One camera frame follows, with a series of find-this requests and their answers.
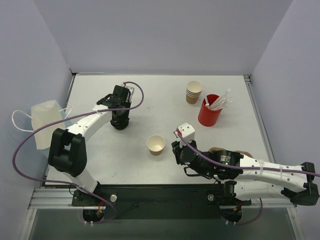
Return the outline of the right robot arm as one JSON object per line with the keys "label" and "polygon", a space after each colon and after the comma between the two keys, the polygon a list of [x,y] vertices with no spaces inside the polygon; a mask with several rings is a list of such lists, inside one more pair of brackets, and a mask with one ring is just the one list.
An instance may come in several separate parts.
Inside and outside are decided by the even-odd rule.
{"label": "right robot arm", "polygon": [[225,149],[199,151],[194,140],[188,144],[174,141],[171,147],[184,171],[193,170],[192,177],[215,179],[224,188],[219,197],[227,204],[281,198],[294,205],[314,206],[320,197],[311,162],[282,165]]}

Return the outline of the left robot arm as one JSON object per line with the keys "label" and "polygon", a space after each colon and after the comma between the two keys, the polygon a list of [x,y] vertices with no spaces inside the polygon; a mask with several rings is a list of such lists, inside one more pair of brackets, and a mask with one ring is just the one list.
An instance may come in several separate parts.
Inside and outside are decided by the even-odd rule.
{"label": "left robot arm", "polygon": [[116,85],[112,93],[96,102],[91,115],[66,129],[57,128],[52,133],[48,164],[86,190],[83,199],[91,206],[100,203],[102,193],[96,189],[98,181],[86,168],[86,142],[107,123],[116,130],[124,130],[129,125],[134,90],[124,84]]}

